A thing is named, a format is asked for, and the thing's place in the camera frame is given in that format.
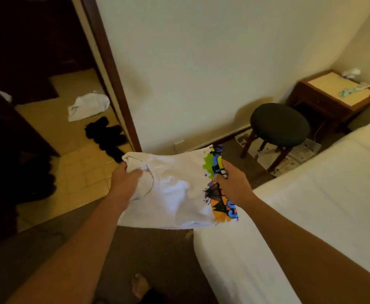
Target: bare foot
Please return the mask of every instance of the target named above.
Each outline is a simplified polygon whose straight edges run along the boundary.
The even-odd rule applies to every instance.
[[[131,283],[133,286],[131,289],[133,294],[140,300],[146,295],[147,291],[151,289],[147,279],[141,274],[136,274]]]

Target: colorful graphic print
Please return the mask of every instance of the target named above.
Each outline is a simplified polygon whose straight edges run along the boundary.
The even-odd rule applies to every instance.
[[[205,164],[202,166],[208,172],[205,176],[212,179],[204,191],[205,202],[211,205],[217,223],[228,222],[232,219],[238,220],[236,206],[227,199],[219,184],[214,180],[214,175],[219,173],[227,178],[221,161],[221,149],[222,145],[211,147],[209,154],[204,158]]]

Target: white cloth on floor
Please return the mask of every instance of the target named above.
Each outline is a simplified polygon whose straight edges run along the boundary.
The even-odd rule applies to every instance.
[[[105,112],[109,106],[109,98],[95,91],[80,96],[76,98],[74,105],[68,107],[68,121],[74,122]]]
[[[236,206],[213,177],[225,174],[221,145],[175,156],[129,152],[123,160],[127,172],[144,172],[118,225],[187,229],[238,220]]]

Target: wall socket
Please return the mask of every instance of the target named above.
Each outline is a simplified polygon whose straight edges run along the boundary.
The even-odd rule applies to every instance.
[[[184,151],[184,146],[185,146],[185,140],[182,140],[182,141],[176,142],[173,145],[173,149],[175,153],[182,153]]]

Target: person's left hand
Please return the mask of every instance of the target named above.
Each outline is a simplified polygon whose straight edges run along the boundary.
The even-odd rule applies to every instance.
[[[127,164],[122,162],[114,170],[111,175],[111,185],[108,194],[111,198],[116,199],[116,202],[120,203],[124,209],[127,208],[128,202],[137,188],[138,179],[143,174],[141,169],[127,173],[126,168]]]

